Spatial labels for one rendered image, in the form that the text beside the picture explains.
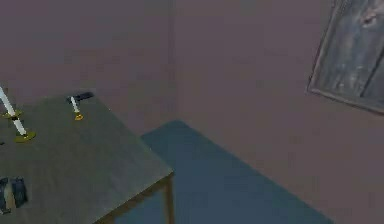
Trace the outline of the black remote control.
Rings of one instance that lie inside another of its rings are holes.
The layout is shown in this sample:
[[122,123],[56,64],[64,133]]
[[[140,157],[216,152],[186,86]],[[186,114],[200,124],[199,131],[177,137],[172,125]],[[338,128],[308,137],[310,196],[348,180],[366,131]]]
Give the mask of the black remote control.
[[76,102],[79,102],[79,101],[82,101],[82,100],[85,100],[85,99],[88,99],[88,98],[92,98],[94,96],[94,94],[92,92],[83,92],[83,93],[79,93],[77,95],[74,95],[74,96],[68,96],[66,98],[66,101],[68,103],[71,103],[71,99],[73,98]]

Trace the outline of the white candle on gold holder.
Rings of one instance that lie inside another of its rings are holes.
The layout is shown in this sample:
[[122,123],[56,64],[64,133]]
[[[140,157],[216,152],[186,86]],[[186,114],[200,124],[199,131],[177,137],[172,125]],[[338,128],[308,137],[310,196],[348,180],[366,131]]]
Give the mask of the white candle on gold holder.
[[5,109],[6,109],[6,113],[4,114],[4,117],[7,118],[7,119],[17,119],[21,114],[22,112],[19,111],[19,110],[15,110],[12,106],[12,104],[10,103],[7,95],[5,94],[5,91],[4,89],[0,86],[0,100],[2,101]]
[[11,118],[12,122],[14,123],[17,131],[18,131],[18,135],[15,137],[15,142],[16,143],[25,143],[29,140],[32,140],[35,136],[36,136],[36,133],[33,132],[33,131],[27,131],[21,120],[17,117],[12,117]]
[[73,106],[73,110],[74,110],[74,113],[75,113],[75,121],[80,121],[80,120],[82,120],[84,117],[83,117],[83,115],[81,114],[80,109],[79,109],[79,107],[77,106],[77,103],[76,103],[76,101],[75,101],[75,99],[74,99],[73,96],[70,97],[70,102],[71,102],[71,104],[72,104],[72,106]]

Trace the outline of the olive brown wooden table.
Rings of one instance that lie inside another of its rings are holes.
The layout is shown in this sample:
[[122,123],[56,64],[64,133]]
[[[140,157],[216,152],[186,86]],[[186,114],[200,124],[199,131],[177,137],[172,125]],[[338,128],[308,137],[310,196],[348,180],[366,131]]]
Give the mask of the olive brown wooden table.
[[162,191],[166,224],[175,224],[173,170],[97,97],[73,117],[64,97],[22,107],[36,136],[17,143],[0,115],[0,177],[23,178],[28,201],[0,224],[113,224],[144,198]]

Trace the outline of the black flat rectangular object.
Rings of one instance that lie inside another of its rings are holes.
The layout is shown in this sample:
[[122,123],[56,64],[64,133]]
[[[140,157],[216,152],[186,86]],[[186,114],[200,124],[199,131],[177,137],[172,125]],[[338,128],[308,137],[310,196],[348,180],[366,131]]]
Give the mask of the black flat rectangular object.
[[15,178],[11,181],[15,206],[21,207],[28,201],[27,189],[23,178]]

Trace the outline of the grey framed wall picture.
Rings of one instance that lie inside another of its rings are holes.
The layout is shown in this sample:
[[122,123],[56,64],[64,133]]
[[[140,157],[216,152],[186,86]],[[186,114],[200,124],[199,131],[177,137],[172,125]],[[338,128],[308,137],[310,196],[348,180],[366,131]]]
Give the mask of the grey framed wall picture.
[[384,0],[334,0],[307,90],[384,115]]

